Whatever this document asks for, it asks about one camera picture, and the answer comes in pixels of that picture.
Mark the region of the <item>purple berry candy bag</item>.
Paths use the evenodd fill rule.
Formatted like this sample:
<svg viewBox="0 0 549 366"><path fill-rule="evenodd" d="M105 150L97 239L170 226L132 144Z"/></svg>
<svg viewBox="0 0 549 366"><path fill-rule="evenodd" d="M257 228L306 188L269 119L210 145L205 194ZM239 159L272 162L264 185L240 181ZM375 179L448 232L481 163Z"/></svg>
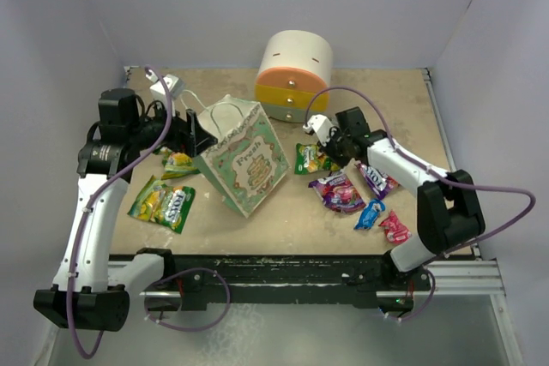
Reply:
<svg viewBox="0 0 549 366"><path fill-rule="evenodd" d="M314 189L322 204L331 211L351 214L365 208L364 200L343 171L309 182L308 188Z"/></svg>

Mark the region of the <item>purple Foxs candy bag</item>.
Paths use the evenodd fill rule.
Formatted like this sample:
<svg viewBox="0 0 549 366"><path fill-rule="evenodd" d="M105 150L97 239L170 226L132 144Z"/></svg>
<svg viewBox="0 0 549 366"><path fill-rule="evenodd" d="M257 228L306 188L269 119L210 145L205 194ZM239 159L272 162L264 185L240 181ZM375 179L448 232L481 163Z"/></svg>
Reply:
<svg viewBox="0 0 549 366"><path fill-rule="evenodd" d="M399 183L395 179L370 165L358 163L356 169L364 178L371 192L380 201L399 187Z"/></svg>

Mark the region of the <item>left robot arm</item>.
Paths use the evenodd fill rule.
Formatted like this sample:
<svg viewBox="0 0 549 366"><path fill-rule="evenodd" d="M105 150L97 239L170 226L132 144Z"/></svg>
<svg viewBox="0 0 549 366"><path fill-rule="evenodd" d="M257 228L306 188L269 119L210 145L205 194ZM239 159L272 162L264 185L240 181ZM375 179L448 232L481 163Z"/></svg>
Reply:
<svg viewBox="0 0 549 366"><path fill-rule="evenodd" d="M48 289L36 291L34 308L61 328L116 332L133 297L152 285L166 291L176 282L176 263L167 249L142 249L111 279L108 263L118 211L138 161L157 147L191 157L217 143L195 111L171 116L165 107L148 116L133 90L100 95L100 119L78 153L78 201L69 241Z"/></svg>

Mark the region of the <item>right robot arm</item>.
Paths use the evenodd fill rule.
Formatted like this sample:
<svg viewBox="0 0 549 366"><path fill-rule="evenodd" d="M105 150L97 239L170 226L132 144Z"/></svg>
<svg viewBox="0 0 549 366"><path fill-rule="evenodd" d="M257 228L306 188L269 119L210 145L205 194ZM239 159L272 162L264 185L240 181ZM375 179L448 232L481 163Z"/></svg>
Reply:
<svg viewBox="0 0 549 366"><path fill-rule="evenodd" d="M486 229L471 176L430 165L394 140L389 132L371 131L358 107L336 114L337 123L313 115L304 125L335 163L346 167L357 160L395 179L416 200L417 234L386 253L383 283L400 290L412 271L450 249L483 234Z"/></svg>

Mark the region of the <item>pastel mini drawer cabinet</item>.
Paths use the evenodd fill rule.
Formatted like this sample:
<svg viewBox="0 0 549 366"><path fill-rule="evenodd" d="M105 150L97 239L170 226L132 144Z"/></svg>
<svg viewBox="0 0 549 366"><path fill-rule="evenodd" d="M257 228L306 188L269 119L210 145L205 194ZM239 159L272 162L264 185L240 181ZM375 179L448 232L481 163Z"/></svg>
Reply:
<svg viewBox="0 0 549 366"><path fill-rule="evenodd" d="M326 111L327 94L311 102L315 93L330 86L333 52L323 37L302 30L273 35L265 48L255 79L255 100L273 119L302 123L305 111Z"/></svg>

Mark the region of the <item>small blue snack packet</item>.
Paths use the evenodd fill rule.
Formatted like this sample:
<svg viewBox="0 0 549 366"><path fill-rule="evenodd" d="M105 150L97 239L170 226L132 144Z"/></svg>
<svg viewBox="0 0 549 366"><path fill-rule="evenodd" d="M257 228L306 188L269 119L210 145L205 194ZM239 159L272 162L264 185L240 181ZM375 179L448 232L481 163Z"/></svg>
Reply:
<svg viewBox="0 0 549 366"><path fill-rule="evenodd" d="M369 201L368 205L361 212L354 230L370 230L385 210L386 206L382 201L378 199Z"/></svg>

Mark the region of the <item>small red snack packet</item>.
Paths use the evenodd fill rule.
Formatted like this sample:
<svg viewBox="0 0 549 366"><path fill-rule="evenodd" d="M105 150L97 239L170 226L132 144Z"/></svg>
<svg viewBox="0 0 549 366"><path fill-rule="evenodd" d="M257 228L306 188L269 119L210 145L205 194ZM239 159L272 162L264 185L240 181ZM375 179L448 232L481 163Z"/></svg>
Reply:
<svg viewBox="0 0 549 366"><path fill-rule="evenodd" d="M412 232L399 220L394 210L378 226L383 229L387 241L394 245L403 244L412 236Z"/></svg>

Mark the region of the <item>green Fresh paper bag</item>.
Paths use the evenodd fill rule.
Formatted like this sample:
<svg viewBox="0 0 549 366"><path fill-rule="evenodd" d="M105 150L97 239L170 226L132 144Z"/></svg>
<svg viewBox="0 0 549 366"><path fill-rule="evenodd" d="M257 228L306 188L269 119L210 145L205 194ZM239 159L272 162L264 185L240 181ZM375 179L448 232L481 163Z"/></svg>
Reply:
<svg viewBox="0 0 549 366"><path fill-rule="evenodd" d="M229 94L203 105L199 125L217 142L193 164L223 196L223 202L248 218L287 174L290 165L262 105Z"/></svg>

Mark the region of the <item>green Foxs candy bag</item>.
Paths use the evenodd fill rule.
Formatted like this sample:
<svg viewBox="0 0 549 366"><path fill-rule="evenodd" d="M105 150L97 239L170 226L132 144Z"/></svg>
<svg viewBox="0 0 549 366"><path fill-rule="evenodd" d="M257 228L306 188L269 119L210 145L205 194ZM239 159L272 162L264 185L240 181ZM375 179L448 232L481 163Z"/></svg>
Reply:
<svg viewBox="0 0 549 366"><path fill-rule="evenodd" d="M317 144L296 144L294 173L308 175L319 171L338 171L340 167Z"/></svg>

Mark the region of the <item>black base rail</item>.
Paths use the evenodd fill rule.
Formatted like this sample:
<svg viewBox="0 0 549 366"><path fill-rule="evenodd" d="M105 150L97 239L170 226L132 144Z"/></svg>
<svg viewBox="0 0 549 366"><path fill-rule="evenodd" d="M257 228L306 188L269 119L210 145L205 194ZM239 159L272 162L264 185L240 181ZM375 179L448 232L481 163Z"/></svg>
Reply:
<svg viewBox="0 0 549 366"><path fill-rule="evenodd" d="M431 287L426 270L393 273L381 255L174 255L164 277L143 296L177 299L184 310L210 303L411 309L411 293Z"/></svg>

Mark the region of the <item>green yellow candy bag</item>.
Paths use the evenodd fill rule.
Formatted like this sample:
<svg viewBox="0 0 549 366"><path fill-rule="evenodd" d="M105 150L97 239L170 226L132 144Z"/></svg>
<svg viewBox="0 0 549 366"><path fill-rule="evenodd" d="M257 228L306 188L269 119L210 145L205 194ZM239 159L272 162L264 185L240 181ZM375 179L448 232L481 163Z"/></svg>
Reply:
<svg viewBox="0 0 549 366"><path fill-rule="evenodd" d="M175 153L167 147L160 149L164 172L162 179L177 179L199 174L200 171L194 166L192 158L185 153Z"/></svg>

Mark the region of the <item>large green Foxs bag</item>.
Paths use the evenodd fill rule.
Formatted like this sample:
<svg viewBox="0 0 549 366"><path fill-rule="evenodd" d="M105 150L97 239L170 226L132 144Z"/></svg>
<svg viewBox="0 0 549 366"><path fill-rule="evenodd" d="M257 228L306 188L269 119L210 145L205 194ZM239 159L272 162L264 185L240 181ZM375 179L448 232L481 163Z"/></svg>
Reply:
<svg viewBox="0 0 549 366"><path fill-rule="evenodd" d="M181 234L195 196L196 190L189 186L171 186L151 176L127 214L131 218L152 222Z"/></svg>

